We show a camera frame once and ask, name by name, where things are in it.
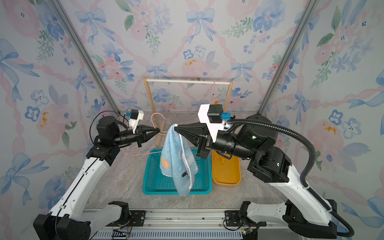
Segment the pink hanger with orange towel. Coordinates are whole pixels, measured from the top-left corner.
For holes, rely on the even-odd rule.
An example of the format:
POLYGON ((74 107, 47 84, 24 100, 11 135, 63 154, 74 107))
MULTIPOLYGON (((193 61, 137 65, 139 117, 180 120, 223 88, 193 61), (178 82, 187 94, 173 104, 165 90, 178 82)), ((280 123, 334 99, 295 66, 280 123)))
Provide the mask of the pink hanger with orange towel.
POLYGON ((213 82, 213 91, 211 95, 210 104, 218 104, 220 95, 217 97, 216 95, 216 82, 213 82))

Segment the wooden hanger rack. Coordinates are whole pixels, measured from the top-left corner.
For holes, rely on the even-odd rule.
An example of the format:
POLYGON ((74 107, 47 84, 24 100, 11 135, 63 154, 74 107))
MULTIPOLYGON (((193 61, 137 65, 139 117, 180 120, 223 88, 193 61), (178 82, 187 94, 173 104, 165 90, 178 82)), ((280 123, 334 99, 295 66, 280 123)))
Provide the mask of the wooden hanger rack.
MULTIPOLYGON (((230 82, 216 82, 216 81, 193 81, 193 80, 159 80, 159 79, 144 78, 143 82, 144 82, 146 92, 147 92, 148 97, 149 97, 151 110, 153 112, 153 114, 151 116, 151 122, 152 122, 154 127, 160 128, 161 131, 163 131, 165 128, 166 120, 165 120, 165 117, 162 116, 164 121, 161 123, 159 122, 157 115, 160 116, 161 114, 156 111, 156 107, 155 107, 155 103, 153 100, 152 91, 151 91, 149 83, 213 85, 214 87, 219 86, 219 85, 227 86, 228 90, 227 90, 225 105, 223 107, 224 112, 226 112, 226 110, 227 110, 227 107, 229 104, 229 98, 230 98, 230 94, 231 94, 231 90, 232 90, 232 86, 233 86, 232 81, 230 81, 230 82)), ((211 123, 209 121, 209 117, 208 117, 208 109, 209 109, 209 105, 207 105, 207 104, 203 105, 202 110, 198 111, 198 117, 199 117, 199 121, 201 123, 207 124, 211 138, 212 138, 213 142, 215 142, 217 140, 218 131, 223 131, 225 129, 226 123, 225 123, 225 120, 222 120, 222 123, 220 123, 220 124, 219 123, 211 123)))

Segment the yellow plastic tray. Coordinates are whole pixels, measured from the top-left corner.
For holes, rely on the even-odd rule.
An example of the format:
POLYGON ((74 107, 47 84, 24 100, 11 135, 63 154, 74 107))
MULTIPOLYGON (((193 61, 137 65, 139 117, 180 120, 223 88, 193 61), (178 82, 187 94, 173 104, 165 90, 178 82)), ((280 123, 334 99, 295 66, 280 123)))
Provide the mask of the yellow plastic tray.
POLYGON ((218 186, 233 187, 241 182, 241 165, 237 157, 226 159, 213 151, 212 178, 218 186))

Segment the right aluminium corner post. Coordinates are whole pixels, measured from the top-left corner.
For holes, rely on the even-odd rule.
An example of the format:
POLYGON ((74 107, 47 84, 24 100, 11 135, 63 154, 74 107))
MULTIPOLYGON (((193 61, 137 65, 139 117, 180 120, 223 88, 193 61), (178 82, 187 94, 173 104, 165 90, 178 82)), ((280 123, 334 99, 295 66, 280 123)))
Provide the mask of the right aluminium corner post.
POLYGON ((293 35, 292 35, 292 40, 287 45, 287 49, 283 54, 282 61, 281 61, 280 65, 276 71, 276 74, 274 75, 274 77, 271 81, 271 84, 270 84, 270 86, 269 86, 269 88, 268 88, 268 90, 267 90, 267 92, 263 98, 262 104, 261 104, 260 109, 258 111, 259 114, 263 115, 267 112, 268 103, 269 103, 271 97, 273 96, 273 93, 274 93, 277 85, 279 84, 280 77, 283 75, 286 67, 288 66, 288 63, 290 62, 291 57, 297 48, 297 45, 298 45, 300 38, 304 35, 304 31, 305 31, 306 27, 308 26, 309 21, 311 20, 312 16, 314 15, 314 12, 316 10, 318 3, 319 3, 319 1, 310 0, 310 1, 308 1, 307 6, 304 8, 302 17, 300 18, 300 21, 299 21, 299 23, 298 23, 298 25, 297 25, 297 27, 296 27, 293 35))

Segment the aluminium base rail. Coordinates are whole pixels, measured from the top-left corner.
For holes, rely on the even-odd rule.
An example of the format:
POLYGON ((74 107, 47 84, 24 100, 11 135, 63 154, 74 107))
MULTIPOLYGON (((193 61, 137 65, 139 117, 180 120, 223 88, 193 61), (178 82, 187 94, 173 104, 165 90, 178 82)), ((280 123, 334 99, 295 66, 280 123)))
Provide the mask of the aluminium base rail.
POLYGON ((262 223, 256 227, 226 227, 221 209, 149 209, 143 227, 107 227, 112 223, 105 209, 85 209, 81 222, 91 232, 70 232, 69 240, 302 240, 287 226, 262 223))

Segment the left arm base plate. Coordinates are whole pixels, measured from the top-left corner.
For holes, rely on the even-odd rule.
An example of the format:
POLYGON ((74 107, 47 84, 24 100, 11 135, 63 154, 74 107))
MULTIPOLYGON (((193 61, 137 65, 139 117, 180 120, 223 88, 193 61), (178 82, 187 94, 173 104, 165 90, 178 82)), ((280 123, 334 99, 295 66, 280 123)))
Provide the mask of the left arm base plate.
POLYGON ((145 218, 146 218, 145 210, 130 210, 129 218, 125 222, 112 222, 107 227, 143 227, 145 218))

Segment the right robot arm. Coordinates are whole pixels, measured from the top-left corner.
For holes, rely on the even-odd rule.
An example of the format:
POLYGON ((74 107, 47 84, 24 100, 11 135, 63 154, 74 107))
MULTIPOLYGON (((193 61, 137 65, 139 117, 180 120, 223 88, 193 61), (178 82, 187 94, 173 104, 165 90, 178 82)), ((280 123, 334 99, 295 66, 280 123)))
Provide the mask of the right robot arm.
POLYGON ((287 226, 296 234, 313 239, 336 239, 336 203, 326 200, 306 182, 306 176, 316 160, 313 144, 304 136, 271 123, 262 115, 246 119, 207 114, 197 123, 180 125, 176 132, 198 149, 198 156, 206 158, 215 151, 225 158, 237 157, 249 161, 248 170, 254 177, 278 189, 286 202, 259 205, 244 201, 238 216, 242 225, 262 227, 267 223, 287 226), (275 143, 279 134, 285 134, 302 143, 308 150, 309 160, 298 172, 290 158, 275 143))

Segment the light blue towel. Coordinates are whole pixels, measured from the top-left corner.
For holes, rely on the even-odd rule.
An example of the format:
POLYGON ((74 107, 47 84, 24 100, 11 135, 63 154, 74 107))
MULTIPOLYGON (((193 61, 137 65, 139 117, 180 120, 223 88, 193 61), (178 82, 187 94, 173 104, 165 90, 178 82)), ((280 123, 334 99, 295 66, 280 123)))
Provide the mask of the light blue towel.
POLYGON ((188 140, 176 132, 177 126, 172 125, 167 132, 160 169, 164 176, 173 179, 178 194, 185 197, 193 188, 199 168, 188 140))

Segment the aluminium corner post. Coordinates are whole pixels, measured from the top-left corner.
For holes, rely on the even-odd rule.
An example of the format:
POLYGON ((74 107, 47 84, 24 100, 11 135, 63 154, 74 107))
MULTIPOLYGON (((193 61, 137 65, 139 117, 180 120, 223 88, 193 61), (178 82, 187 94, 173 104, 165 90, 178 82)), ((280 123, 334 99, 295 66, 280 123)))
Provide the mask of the aluminium corner post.
POLYGON ((53 1, 48 1, 48 3, 53 9, 53 12, 55 13, 55 15, 62 22, 63 27, 68 33, 68 35, 71 37, 71 40, 73 41, 78 53, 80 54, 82 61, 84 62, 87 69, 89 70, 90 74, 92 75, 94 82, 97 84, 99 90, 106 98, 107 103, 110 105, 113 111, 120 113, 121 111, 119 110, 113 97, 108 91, 106 84, 101 79, 99 72, 97 70, 97 67, 93 63, 90 54, 88 53, 85 45, 81 41, 81 38, 78 32, 76 31, 76 28, 73 25, 72 21, 70 20, 67 12, 65 11, 61 1, 53 0, 53 1))
POLYGON ((267 90, 267 92, 263 98, 262 104, 261 104, 260 109, 258 111, 259 114, 263 115, 267 112, 268 103, 269 103, 271 97, 273 96, 273 93, 274 93, 277 85, 279 84, 280 77, 283 75, 286 67, 288 66, 288 63, 290 62, 291 57, 297 48, 297 45, 298 45, 300 38, 304 35, 304 31, 305 31, 306 27, 308 26, 309 21, 311 20, 312 16, 314 15, 314 12, 316 10, 318 3, 319 3, 319 1, 310 0, 310 1, 308 1, 307 6, 304 8, 302 17, 300 18, 300 21, 299 21, 299 23, 298 23, 298 25, 297 25, 297 27, 296 27, 293 35, 292 35, 292 40, 287 45, 287 49, 283 54, 282 61, 281 61, 280 65, 276 71, 276 74, 274 75, 274 77, 271 81, 271 84, 270 84, 270 86, 269 86, 269 88, 268 88, 268 90, 267 90))

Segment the left aluminium corner post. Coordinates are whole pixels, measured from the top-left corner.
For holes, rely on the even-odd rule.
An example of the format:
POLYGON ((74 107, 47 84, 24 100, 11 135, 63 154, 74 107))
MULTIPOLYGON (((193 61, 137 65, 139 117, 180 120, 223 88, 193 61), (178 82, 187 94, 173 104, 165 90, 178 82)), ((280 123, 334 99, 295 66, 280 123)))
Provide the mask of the left aluminium corner post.
POLYGON ((71 40, 73 41, 78 53, 80 54, 82 61, 84 62, 87 69, 89 70, 90 74, 92 75, 94 82, 97 84, 99 90, 106 98, 107 103, 110 105, 113 111, 120 113, 121 111, 119 110, 113 97, 108 91, 106 84, 101 79, 99 72, 97 70, 97 67, 93 63, 90 54, 88 53, 85 45, 81 41, 81 38, 78 32, 76 31, 76 28, 73 25, 72 21, 70 20, 67 12, 65 11, 61 1, 53 0, 53 1, 48 1, 48 3, 53 9, 53 12, 55 13, 55 15, 62 22, 63 27, 68 33, 68 35, 71 37, 71 40))

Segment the teal plastic basket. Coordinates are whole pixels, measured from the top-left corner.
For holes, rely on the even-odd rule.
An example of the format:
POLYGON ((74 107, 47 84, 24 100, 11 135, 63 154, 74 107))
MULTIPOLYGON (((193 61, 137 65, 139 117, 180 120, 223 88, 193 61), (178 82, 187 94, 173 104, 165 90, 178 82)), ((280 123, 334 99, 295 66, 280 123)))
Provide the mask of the teal plastic basket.
MULTIPOLYGON (((192 148, 198 172, 195 175, 191 195, 207 195, 212 191, 212 169, 210 158, 202 159, 197 156, 197 149, 192 148)), ((178 192, 172 178, 164 176, 160 169, 161 149, 150 151, 144 180, 143 193, 145 195, 177 195, 178 192)))

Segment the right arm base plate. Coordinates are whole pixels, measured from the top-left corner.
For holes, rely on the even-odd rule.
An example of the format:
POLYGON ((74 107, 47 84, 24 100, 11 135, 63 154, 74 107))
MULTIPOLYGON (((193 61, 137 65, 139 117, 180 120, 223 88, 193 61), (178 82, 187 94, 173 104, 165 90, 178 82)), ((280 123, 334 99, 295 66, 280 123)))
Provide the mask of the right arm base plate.
POLYGON ((239 210, 226 210, 224 211, 224 225, 226 227, 256 227, 258 223, 253 223, 251 220, 248 220, 246 217, 239 217, 239 210))

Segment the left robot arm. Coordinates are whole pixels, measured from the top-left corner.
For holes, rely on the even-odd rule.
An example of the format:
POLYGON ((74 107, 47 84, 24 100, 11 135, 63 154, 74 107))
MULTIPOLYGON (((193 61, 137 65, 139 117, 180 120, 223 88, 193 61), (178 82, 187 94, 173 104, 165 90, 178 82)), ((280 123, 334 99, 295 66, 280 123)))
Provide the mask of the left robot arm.
POLYGON ((97 183, 122 148, 131 144, 141 147, 160 133, 159 128, 140 125, 142 118, 134 117, 127 124, 113 116, 99 120, 98 135, 79 174, 49 213, 36 217, 33 227, 39 239, 89 240, 111 223, 121 227, 132 223, 133 217, 126 202, 112 201, 103 209, 90 214, 85 214, 84 208, 97 183))

